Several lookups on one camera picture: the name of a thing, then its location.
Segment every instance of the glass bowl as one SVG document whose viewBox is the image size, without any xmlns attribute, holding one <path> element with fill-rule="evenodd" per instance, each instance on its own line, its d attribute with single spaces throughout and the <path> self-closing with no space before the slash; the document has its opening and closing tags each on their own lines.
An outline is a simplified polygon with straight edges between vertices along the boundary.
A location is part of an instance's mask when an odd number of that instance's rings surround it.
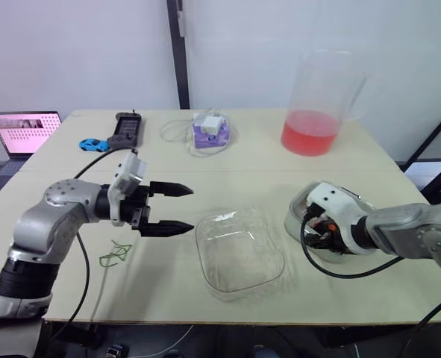
<svg viewBox="0 0 441 358">
<path fill-rule="evenodd" d="M 284 271 L 284 255 L 256 209 L 203 218 L 196 226 L 196 242 L 207 285 L 223 301 L 264 290 Z"/>
</svg>

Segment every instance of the pink laptop screen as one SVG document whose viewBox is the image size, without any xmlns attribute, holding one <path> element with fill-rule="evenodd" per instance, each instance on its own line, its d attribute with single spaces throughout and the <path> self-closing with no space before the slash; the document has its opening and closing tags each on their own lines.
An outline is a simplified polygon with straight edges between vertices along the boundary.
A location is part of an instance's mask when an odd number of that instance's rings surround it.
<svg viewBox="0 0 441 358">
<path fill-rule="evenodd" d="M 0 113 L 0 137 L 8 154 L 33 154 L 60 124 L 57 113 Z"/>
</svg>

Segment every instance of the table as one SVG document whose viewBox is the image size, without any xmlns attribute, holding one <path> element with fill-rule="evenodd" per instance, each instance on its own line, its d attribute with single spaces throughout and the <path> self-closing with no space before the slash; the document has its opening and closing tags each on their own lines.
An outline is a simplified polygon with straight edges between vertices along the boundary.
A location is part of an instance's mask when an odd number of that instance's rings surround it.
<svg viewBox="0 0 441 358">
<path fill-rule="evenodd" d="M 92 277 L 76 321 L 397 324 L 417 322 L 441 301 L 441 270 L 432 261 L 405 260 L 371 277 L 337 280 L 315 270 L 298 243 L 283 229 L 291 198 L 314 180 L 347 186 L 376 207 L 425 201 L 358 123 L 344 126 L 331 153 L 305 158 L 281 147 L 283 111 L 230 110 L 226 112 L 239 131 L 238 139 L 227 151 L 199 159 L 190 157 L 179 144 L 162 143 L 157 134 L 164 122 L 188 118 L 188 112 L 139 112 L 148 124 L 146 141 L 140 147 L 140 156 L 148 162 L 145 182 L 179 182 L 195 191 L 183 198 L 154 196 L 150 201 L 151 220 L 176 219 L 196 224 L 215 211 L 260 207 L 268 218 L 275 244 L 285 254 L 287 270 L 277 290 L 243 301 L 223 302 L 208 292 L 192 231 L 172 238 L 140 238 L 127 226 L 86 224 L 81 234 L 92 263 Z M 113 129 L 115 113 L 75 111 L 0 192 L 0 269 L 17 218 L 39 201 L 47 186 L 70 178 L 96 156 L 73 148 L 83 137 L 107 136 Z M 92 128 L 95 119 L 98 125 Z M 262 125 L 254 126 L 254 119 L 261 119 Z M 249 128 L 251 137 L 243 134 Z M 251 157 L 251 153 L 262 156 Z M 83 179 L 109 183 L 123 157 L 116 154 L 93 167 Z M 70 162 L 61 161 L 63 155 Z M 126 263 L 105 269 L 97 260 L 112 248 L 110 239 L 134 246 Z M 376 253 L 354 257 L 341 266 L 324 265 L 348 273 L 370 269 L 389 259 Z M 73 243 L 53 287 L 54 298 L 46 317 L 67 319 L 83 285 L 84 262 L 78 244 Z M 441 313 L 434 320 L 441 321 Z"/>
</svg>

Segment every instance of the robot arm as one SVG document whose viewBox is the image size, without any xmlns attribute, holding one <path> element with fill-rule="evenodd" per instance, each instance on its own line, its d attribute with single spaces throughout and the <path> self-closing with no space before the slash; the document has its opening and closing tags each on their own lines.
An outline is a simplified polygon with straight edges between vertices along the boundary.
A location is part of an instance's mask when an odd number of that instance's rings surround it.
<svg viewBox="0 0 441 358">
<path fill-rule="evenodd" d="M 381 249 L 409 259 L 431 258 L 441 267 L 441 204 L 374 210 L 361 197 L 326 182 L 312 184 L 305 195 L 306 220 L 332 220 L 339 228 L 329 236 L 310 235 L 307 245 L 336 251 L 341 247 L 341 254 Z"/>
<path fill-rule="evenodd" d="M 0 357 L 34 357 L 47 346 L 50 332 L 42 316 L 51 302 L 59 266 L 82 224 L 100 219 L 111 220 L 116 226 L 127 222 L 143 236 L 171 236 L 193 228 L 176 221 L 148 222 L 147 203 L 153 194 L 182 196 L 193 192 L 176 183 L 140 186 L 144 171 L 145 163 L 129 153 L 110 186 L 62 180 L 51 185 L 41 202 L 22 215 L 0 274 Z"/>
</svg>

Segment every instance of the green wire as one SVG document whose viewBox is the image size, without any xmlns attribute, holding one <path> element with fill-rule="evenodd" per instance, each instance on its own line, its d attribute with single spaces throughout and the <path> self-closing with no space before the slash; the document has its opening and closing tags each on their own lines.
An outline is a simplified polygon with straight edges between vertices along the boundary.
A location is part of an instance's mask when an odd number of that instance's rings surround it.
<svg viewBox="0 0 441 358">
<path fill-rule="evenodd" d="M 107 255 L 103 255 L 103 256 L 99 257 L 99 265 L 101 265 L 101 267 L 108 268 L 108 267 L 113 267 L 113 266 L 117 265 L 118 263 L 109 264 L 110 259 L 113 259 L 114 257 L 117 257 L 122 262 L 124 262 L 127 255 L 128 255 L 128 252 L 132 248 L 132 245 L 120 245 L 117 242 L 115 242 L 114 240 L 111 240 L 111 241 L 114 244 L 112 251 Z"/>
</svg>

